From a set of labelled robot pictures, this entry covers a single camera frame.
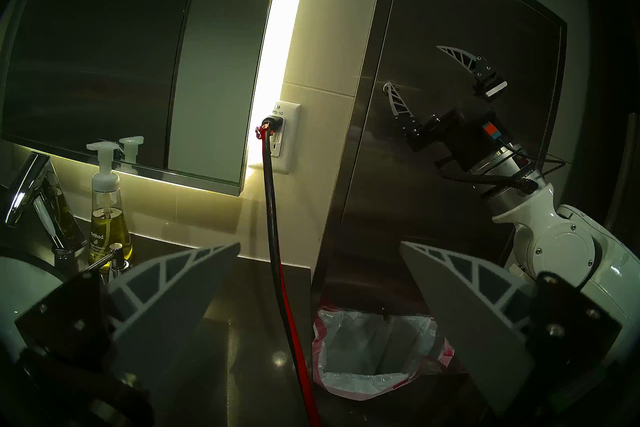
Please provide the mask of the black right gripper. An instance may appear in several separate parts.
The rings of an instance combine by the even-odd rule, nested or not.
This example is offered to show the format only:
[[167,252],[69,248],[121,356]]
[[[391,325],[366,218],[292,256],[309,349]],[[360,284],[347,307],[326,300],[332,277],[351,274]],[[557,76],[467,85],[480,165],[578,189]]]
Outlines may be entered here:
[[[485,57],[456,47],[436,47],[455,59],[473,76],[472,89],[475,97],[485,102],[494,102],[506,92],[507,80]],[[421,124],[393,83],[385,83],[384,92],[394,121],[412,151],[419,152],[433,143],[442,143],[464,172],[481,168],[500,154],[503,146],[499,140],[503,137],[503,123],[493,111],[467,118],[461,111],[453,109],[440,117],[431,116]]]

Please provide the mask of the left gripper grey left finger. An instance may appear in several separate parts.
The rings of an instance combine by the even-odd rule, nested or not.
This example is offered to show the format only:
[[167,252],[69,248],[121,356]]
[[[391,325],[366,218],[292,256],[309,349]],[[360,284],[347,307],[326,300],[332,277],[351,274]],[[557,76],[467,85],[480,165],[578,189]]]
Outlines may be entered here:
[[169,388],[194,329],[236,260],[240,243],[157,257],[104,284],[85,271],[15,321],[27,345],[76,368],[135,375],[151,397]]

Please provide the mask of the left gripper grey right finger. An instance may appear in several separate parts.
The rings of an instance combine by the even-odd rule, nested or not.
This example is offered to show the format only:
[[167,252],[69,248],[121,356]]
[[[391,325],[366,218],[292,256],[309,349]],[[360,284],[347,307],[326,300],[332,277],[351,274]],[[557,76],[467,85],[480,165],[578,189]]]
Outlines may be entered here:
[[622,324],[557,272],[527,281],[493,262],[407,241],[400,254],[495,415],[563,413],[622,361]]

